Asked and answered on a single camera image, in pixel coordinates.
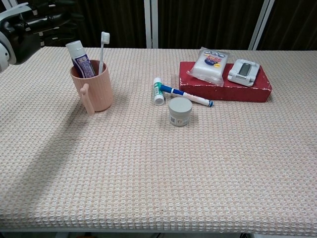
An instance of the toothbrush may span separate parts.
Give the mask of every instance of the toothbrush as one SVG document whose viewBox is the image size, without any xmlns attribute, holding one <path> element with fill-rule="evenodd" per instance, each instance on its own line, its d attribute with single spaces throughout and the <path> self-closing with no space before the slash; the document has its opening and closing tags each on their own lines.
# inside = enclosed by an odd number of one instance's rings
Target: toothbrush
<svg viewBox="0 0 317 238">
<path fill-rule="evenodd" d="M 104 65 L 104 44 L 109 44 L 110 42 L 110 34 L 108 32 L 102 32 L 101 33 L 101 50 L 100 50 L 100 61 L 99 61 L 99 72 L 98 74 L 101 74 L 103 71 L 103 65 Z"/>
</svg>

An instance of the toothpaste tube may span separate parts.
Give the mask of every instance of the toothpaste tube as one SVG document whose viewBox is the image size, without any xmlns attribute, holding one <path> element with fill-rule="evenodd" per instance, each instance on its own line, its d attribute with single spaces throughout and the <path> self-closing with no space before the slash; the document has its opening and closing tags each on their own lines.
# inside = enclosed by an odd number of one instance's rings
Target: toothpaste tube
<svg viewBox="0 0 317 238">
<path fill-rule="evenodd" d="M 79 77 L 91 78 L 96 76 L 93 66 L 81 44 L 81 41 L 74 41 L 66 44 L 69 51 L 73 65 L 75 66 Z"/>
</svg>

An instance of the dark curtain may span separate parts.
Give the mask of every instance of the dark curtain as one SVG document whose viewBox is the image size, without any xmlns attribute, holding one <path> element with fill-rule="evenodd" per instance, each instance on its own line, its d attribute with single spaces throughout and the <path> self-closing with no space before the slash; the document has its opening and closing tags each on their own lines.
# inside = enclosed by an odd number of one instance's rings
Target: dark curtain
<svg viewBox="0 0 317 238">
<path fill-rule="evenodd" d="M 5 11 L 6 9 L 5 9 L 5 6 L 3 5 L 3 2 L 2 1 L 0 1 L 0 12 L 3 12 L 3 11 Z"/>
<path fill-rule="evenodd" d="M 276 0 L 258 50 L 317 50 L 317 1 Z"/>
<path fill-rule="evenodd" d="M 28 3 L 42 3 L 44 0 L 19 0 Z M 81 40 L 84 47 L 100 47 L 101 32 L 110 33 L 111 48 L 146 48 L 143 0 L 77 0 L 69 8 L 85 17 L 77 22 L 78 29 L 63 29 L 62 32 L 75 34 L 74 40 Z M 65 46 L 74 40 L 54 43 Z"/>
<path fill-rule="evenodd" d="M 160 48 L 248 49 L 264 0 L 158 0 Z"/>
</svg>

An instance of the jar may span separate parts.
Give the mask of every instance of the jar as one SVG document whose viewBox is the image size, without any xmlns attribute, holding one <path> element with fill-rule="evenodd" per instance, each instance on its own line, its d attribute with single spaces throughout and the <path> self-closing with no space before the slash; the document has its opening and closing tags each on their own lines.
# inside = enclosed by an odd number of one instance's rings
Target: jar
<svg viewBox="0 0 317 238">
<path fill-rule="evenodd" d="M 174 126 L 185 126 L 189 122 L 193 104 L 187 98 L 176 97 L 168 104 L 169 121 Z"/>
</svg>

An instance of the white bottle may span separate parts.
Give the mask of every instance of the white bottle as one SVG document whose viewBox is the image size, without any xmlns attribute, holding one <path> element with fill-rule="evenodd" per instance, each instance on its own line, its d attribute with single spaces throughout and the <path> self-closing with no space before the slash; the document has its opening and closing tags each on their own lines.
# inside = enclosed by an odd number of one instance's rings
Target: white bottle
<svg viewBox="0 0 317 238">
<path fill-rule="evenodd" d="M 81 44 L 81 41 L 74 41 L 66 44 L 73 64 L 81 78 L 91 78 L 96 76 L 93 66 Z"/>
<path fill-rule="evenodd" d="M 161 78 L 155 78 L 153 81 L 153 90 L 154 90 L 154 103 L 155 105 L 163 105 L 164 104 L 164 95 L 160 90 L 160 86 L 162 85 Z"/>
</svg>

